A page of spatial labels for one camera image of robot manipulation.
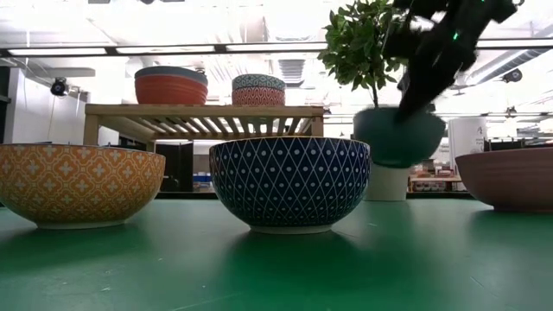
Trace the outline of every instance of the fluorescent light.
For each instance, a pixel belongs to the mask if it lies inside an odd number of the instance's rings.
[[[227,51],[287,51],[287,50],[302,50],[318,52],[327,48],[324,42],[316,43],[260,43],[260,44],[229,44],[226,46]]]
[[[553,46],[553,39],[528,39],[528,40],[480,40],[476,44],[477,48],[547,48]]]
[[[199,52],[208,53],[214,52],[214,46],[197,46],[197,47],[145,47],[145,48],[116,48],[119,53],[122,54],[170,54],[170,53],[186,53],[186,52]]]
[[[25,55],[102,55],[106,54],[103,48],[12,48],[9,49],[14,56]]]

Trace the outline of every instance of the ceiling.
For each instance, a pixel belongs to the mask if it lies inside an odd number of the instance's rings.
[[[344,0],[111,0],[88,4],[81,0],[3,0],[0,3],[0,47],[63,47],[106,45],[162,45],[249,43],[262,41],[323,41],[321,29],[328,11]],[[531,38],[553,35],[553,2],[526,1],[501,25],[492,23],[482,38]],[[549,51],[482,51],[477,63],[456,85],[436,100],[439,112],[553,111],[549,85],[553,54]],[[209,56],[149,56],[118,58],[52,58],[11,60],[40,79],[64,75],[69,84],[92,94],[93,100],[136,102],[133,74],[142,67],[171,65],[204,68],[212,104],[230,103],[230,81],[242,73],[268,73],[288,84],[287,105],[328,105],[333,114],[351,114],[372,100],[366,90],[351,92],[326,75],[316,54],[234,54]],[[517,67],[518,83],[499,77]],[[398,103],[393,84],[382,89],[379,102]],[[528,127],[522,122],[519,127]]]

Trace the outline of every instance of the green table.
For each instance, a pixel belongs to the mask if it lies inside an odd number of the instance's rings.
[[[553,310],[553,216],[472,200],[362,203],[310,236],[249,233],[216,200],[39,231],[0,209],[6,311]]]

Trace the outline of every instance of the flower pot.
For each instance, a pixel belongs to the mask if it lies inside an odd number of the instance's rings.
[[[396,124],[396,112],[388,107],[367,109],[353,118],[355,139],[371,146],[366,200],[405,200],[409,168],[429,159],[442,140],[446,124],[439,117],[422,111]]]
[[[387,168],[372,162],[370,174],[365,200],[405,201],[409,168]]]

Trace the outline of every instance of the green leaves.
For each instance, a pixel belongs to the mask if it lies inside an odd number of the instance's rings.
[[[384,58],[382,47],[386,31],[401,14],[388,0],[355,0],[331,11],[330,24],[324,28],[328,47],[317,58],[330,70],[329,75],[334,74],[342,85],[352,84],[352,90],[376,91],[387,82],[397,83],[390,73],[407,60]]]

